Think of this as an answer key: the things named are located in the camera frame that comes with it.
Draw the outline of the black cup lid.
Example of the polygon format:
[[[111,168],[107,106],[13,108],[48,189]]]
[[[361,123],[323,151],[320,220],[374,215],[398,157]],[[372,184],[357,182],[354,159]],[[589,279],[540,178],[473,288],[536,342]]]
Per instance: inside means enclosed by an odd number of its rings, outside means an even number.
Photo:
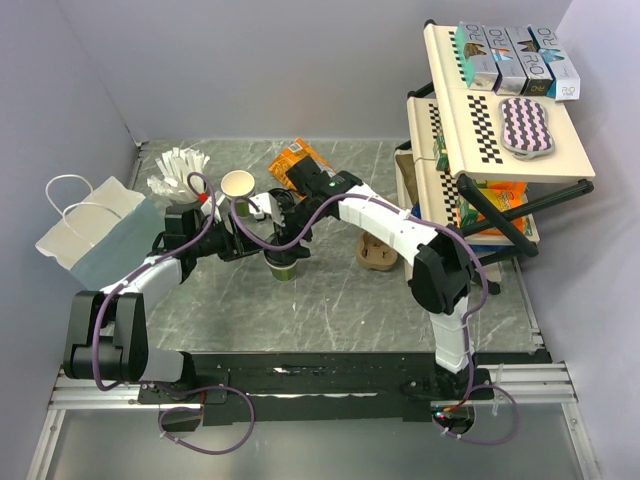
[[[295,253],[291,252],[264,250],[263,253],[266,262],[271,267],[290,268],[298,260],[298,256]]]

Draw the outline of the green paper coffee cup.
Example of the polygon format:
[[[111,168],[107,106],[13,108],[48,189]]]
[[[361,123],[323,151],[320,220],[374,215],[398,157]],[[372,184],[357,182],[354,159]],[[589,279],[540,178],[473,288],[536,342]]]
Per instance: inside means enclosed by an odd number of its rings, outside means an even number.
[[[269,267],[269,270],[271,271],[272,276],[278,281],[281,281],[281,282],[291,281],[291,280],[294,280],[297,276],[298,260],[290,268],[277,268],[277,267],[271,267],[267,262],[266,264]]]

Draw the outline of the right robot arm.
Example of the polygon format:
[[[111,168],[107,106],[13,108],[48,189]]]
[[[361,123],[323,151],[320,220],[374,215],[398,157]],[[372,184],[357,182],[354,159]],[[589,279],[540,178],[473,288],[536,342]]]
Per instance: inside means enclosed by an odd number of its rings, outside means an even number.
[[[269,193],[251,197],[254,217],[268,217],[274,232],[266,240],[252,240],[270,265],[286,268],[307,258],[312,227],[325,218],[354,225],[382,241],[411,267],[412,296],[428,311],[436,341],[438,390],[459,398],[469,390],[467,367],[473,353],[468,337],[468,297],[474,264],[472,250],[452,227],[438,228],[394,206],[361,179],[347,171],[331,173],[309,157],[286,173],[298,202],[278,202]]]

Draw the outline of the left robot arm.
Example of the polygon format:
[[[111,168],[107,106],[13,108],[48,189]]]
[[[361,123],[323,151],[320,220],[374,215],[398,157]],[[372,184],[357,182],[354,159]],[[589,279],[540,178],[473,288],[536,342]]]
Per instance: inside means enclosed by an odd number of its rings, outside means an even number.
[[[229,262],[260,251],[234,222],[218,221],[196,204],[167,207],[164,228],[141,266],[112,286],[73,298],[65,375],[94,380],[103,390],[125,382],[160,383],[172,400],[191,399],[198,387],[192,356],[151,347],[147,316],[189,277],[200,258]]]

